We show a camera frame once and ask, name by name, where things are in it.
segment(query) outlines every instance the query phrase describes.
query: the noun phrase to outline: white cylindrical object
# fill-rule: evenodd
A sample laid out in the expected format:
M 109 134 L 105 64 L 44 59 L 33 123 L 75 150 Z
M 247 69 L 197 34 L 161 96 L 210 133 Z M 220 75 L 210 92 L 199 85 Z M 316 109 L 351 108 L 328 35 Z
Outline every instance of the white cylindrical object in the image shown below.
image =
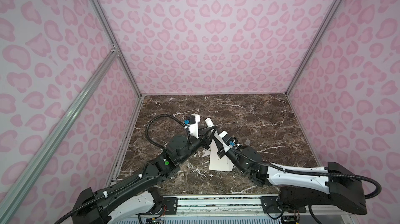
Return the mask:
M 211 121 L 211 118 L 207 118 L 206 119 L 206 124 L 207 124 L 207 127 L 213 127 L 214 126 L 214 123 L 213 123 L 213 121 Z

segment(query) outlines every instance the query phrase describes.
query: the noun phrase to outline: side wall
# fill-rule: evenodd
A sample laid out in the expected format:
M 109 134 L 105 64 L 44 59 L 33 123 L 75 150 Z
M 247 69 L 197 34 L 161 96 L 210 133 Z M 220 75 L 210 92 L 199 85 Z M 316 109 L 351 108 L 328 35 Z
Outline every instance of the side wall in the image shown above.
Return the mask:
M 289 95 L 323 164 L 382 185 L 361 223 L 400 220 L 399 15 L 399 0 L 346 0 Z
M 110 48 L 88 0 L 0 0 L 0 201 Z
M 285 92 L 332 0 L 100 0 L 144 94 Z
M 54 223 L 82 190 L 103 188 L 137 100 L 114 61 L 11 223 Z

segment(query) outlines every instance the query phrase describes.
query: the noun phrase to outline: pink patterned wallpaper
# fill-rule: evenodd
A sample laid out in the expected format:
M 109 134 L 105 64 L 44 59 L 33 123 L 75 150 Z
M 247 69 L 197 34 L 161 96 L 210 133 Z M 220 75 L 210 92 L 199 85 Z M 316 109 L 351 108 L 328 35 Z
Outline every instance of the pink patterned wallpaper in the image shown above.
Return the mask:
M 399 8 L 399 0 L 345 0 L 290 95 L 324 164 L 382 185 L 361 224 L 400 220 Z
M 110 51 L 88 0 L 0 0 L 0 201 Z
M 100 0 L 142 93 L 284 92 L 332 0 Z
M 103 188 L 136 101 L 116 60 L 11 223 L 52 224 L 71 211 L 82 190 Z

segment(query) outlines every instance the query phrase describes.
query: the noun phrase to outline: marble surface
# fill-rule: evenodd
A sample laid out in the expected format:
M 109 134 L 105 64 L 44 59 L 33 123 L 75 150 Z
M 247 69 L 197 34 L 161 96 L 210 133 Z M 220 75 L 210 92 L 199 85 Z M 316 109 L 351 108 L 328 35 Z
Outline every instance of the marble surface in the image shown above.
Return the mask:
M 146 96 L 128 146 L 119 178 L 132 175 L 144 161 L 153 159 L 161 149 L 148 143 L 144 129 L 158 114 L 172 114 L 178 119 L 197 113 L 202 125 L 210 117 L 225 130 L 262 154 L 264 161 L 287 166 L 316 167 L 317 163 L 300 126 L 283 94 L 272 95 L 191 95 Z M 184 134 L 170 119 L 152 125 L 152 140 L 165 145 L 174 135 Z M 163 195 L 172 194 L 266 194 L 277 187 L 256 187 L 235 167 L 231 172 L 209 170 L 210 151 L 200 148 L 181 165 L 172 179 L 158 185 Z

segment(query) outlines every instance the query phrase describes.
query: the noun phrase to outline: robotic arm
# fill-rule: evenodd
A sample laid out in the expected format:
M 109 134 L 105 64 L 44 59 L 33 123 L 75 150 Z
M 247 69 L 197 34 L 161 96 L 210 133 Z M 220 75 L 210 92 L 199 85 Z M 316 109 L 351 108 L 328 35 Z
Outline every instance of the robotic arm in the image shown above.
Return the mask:
M 155 143 L 148 136 L 148 129 L 160 117 L 177 121 L 185 128 L 186 135 L 174 136 L 166 147 Z M 349 213 L 367 214 L 365 199 L 375 197 L 381 191 L 375 180 L 354 175 L 336 162 L 318 168 L 264 162 L 252 147 L 241 145 L 226 131 L 219 132 L 211 119 L 206 119 L 207 127 L 198 127 L 198 122 L 200 116 L 197 114 L 187 116 L 184 123 L 171 115 L 155 117 L 147 125 L 145 135 L 150 143 L 162 147 L 163 152 L 147 161 L 138 173 L 113 186 L 96 192 L 92 192 L 91 188 L 82 191 L 73 210 L 56 224 L 70 216 L 74 224 L 106 224 L 145 212 L 157 214 L 164 199 L 151 187 L 176 174 L 180 170 L 179 164 L 197 153 L 200 147 L 209 149 L 212 140 L 219 150 L 218 156 L 227 156 L 255 185 L 287 185 L 280 189 L 278 206 L 299 209 L 308 205 L 310 210 L 312 205 L 334 205 Z M 365 196 L 361 180 L 375 184 L 376 190 Z

